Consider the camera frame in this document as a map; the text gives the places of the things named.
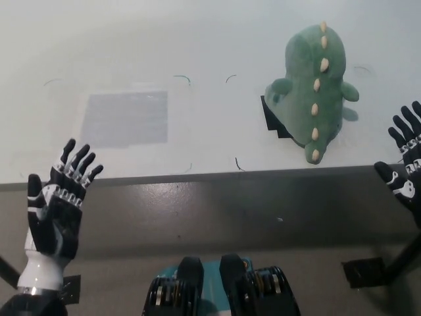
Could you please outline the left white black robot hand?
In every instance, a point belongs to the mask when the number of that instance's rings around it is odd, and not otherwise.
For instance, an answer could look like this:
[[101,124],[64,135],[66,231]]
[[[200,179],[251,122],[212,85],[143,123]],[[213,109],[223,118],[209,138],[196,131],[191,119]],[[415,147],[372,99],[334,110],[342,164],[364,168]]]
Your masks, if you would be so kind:
[[24,294],[60,292],[65,267],[77,254],[82,204],[103,166],[90,168],[96,154],[88,144],[78,151],[75,147],[75,139],[69,139],[52,164],[47,182],[42,182],[38,174],[28,177],[27,264],[17,282]]

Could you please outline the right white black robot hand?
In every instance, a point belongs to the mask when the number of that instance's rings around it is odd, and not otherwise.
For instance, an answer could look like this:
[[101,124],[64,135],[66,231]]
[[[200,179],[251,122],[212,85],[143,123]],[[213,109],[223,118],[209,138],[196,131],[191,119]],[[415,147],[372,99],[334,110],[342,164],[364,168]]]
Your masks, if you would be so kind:
[[420,212],[420,102],[401,107],[401,115],[393,117],[388,128],[402,156],[405,173],[378,161],[374,168],[393,195],[413,214]]

